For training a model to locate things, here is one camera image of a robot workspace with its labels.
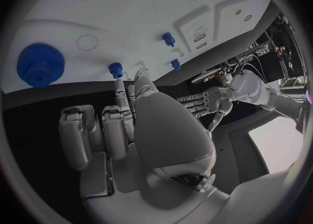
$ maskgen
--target hole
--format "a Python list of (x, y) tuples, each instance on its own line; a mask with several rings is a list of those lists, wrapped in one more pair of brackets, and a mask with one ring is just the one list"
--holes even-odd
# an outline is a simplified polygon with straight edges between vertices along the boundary
[(207, 43), (202, 43), (201, 45), (199, 45), (198, 47), (197, 47), (197, 49), (200, 49), (200, 48), (202, 48), (203, 46), (205, 46)]
[(199, 36), (197, 36), (197, 37), (195, 38), (195, 42), (198, 42), (199, 40), (201, 40), (201, 39), (203, 39), (203, 38), (205, 38), (205, 37), (206, 37), (205, 34), (199, 35)]
[(42, 77), (36, 77), (35, 80), (36, 82), (42, 82)]
[(252, 15), (247, 16), (247, 17), (245, 18), (245, 22), (248, 21), (248, 20), (250, 20), (251, 17), (252, 17)]

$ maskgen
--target blue knob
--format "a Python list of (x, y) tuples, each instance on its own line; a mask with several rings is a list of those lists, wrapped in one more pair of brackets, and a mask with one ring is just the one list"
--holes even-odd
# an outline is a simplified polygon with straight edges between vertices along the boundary
[(175, 59), (174, 61), (171, 62), (172, 64), (172, 67), (175, 69), (175, 70), (180, 70), (180, 62)]
[(41, 88), (58, 80), (64, 73), (64, 66), (60, 51), (44, 43), (34, 43), (21, 52), (17, 73), (28, 85)]
[(165, 33), (162, 36), (162, 39), (165, 41), (167, 46), (174, 47), (175, 39), (172, 37), (170, 33)]
[(109, 66), (110, 73), (113, 75), (115, 79), (119, 79), (123, 76), (123, 68), (120, 63), (113, 63)]

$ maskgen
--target robotic hand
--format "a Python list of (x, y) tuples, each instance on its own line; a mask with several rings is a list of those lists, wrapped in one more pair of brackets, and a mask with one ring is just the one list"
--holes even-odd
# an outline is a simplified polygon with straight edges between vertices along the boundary
[(243, 70), (230, 84), (212, 87), (202, 93), (177, 98), (177, 101), (192, 112), (196, 118), (216, 113), (208, 130), (212, 132), (232, 109), (232, 101), (241, 101), (260, 105), (267, 110), (275, 110), (293, 119), (297, 129), (303, 130), (304, 104), (291, 98), (277, 95), (267, 88), (264, 82), (250, 70)]

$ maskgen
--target white panel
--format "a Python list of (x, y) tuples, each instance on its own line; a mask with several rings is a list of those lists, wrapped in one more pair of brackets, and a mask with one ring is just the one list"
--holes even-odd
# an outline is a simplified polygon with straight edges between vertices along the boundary
[[(233, 17), (229, 12), (229, 20), (225, 15), (220, 16), (214, 41), (218, 22), (216, 8), (220, 5), (219, 8), (225, 10), (223, 5), (228, 5), (229, 1), (232, 1), (229, 5), (232, 11), (235, 6), (240, 6), (244, 11), (242, 15), (249, 12), (253, 17), (237, 26), (234, 24), (242, 15)], [(11, 46), (1, 46), (9, 48), (3, 91), (9, 93), (29, 88), (17, 76), (16, 64), (20, 52), (35, 42), (51, 44), (64, 55), (65, 72), (55, 83), (113, 81), (108, 69), (113, 62), (121, 62), (124, 71), (133, 79), (143, 60), (149, 68), (150, 78), (156, 80), (173, 70), (171, 61), (179, 58), (179, 62), (184, 64), (204, 51), (253, 29), (270, 0), (233, 1), (237, 0), (38, 0), (25, 15)], [(191, 19), (183, 24), (186, 18)], [(201, 26), (206, 39), (199, 43), (206, 41), (207, 45), (191, 52), (190, 49), (195, 50), (196, 46), (187, 41), (197, 35), (191, 31)], [(174, 48), (166, 46), (162, 40), (166, 32), (175, 38)], [(183, 57), (179, 56), (178, 48), (185, 54)]]

